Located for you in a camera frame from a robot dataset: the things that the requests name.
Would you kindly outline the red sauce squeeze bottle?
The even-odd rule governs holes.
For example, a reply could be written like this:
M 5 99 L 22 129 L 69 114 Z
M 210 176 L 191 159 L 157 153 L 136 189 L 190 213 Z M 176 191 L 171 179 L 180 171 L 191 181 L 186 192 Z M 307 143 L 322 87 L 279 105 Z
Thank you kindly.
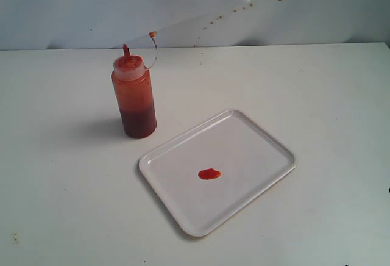
M 124 132 L 131 138 L 150 136 L 157 128 L 150 68 L 126 44 L 113 62 L 111 80 Z

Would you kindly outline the red sauce blob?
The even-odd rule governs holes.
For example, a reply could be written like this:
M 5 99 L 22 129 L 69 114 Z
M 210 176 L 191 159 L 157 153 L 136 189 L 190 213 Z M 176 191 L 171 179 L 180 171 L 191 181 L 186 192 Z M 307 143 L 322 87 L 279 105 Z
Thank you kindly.
M 221 172 L 214 168 L 207 168 L 198 172 L 198 177 L 202 180 L 212 180 L 221 176 Z

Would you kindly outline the white rectangular plastic tray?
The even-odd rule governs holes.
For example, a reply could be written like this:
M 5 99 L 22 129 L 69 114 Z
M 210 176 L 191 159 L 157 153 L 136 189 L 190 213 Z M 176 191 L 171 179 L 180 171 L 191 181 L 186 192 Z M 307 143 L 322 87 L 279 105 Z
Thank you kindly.
M 138 168 L 180 229 L 204 237 L 292 172 L 295 155 L 227 109 L 143 155 Z

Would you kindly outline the white backdrop sheet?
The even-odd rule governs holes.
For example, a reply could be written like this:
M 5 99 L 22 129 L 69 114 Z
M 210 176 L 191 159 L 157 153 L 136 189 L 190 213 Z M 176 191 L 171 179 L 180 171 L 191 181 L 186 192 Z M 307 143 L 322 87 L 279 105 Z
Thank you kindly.
M 1 49 L 389 42 L 389 0 L 1 0 Z

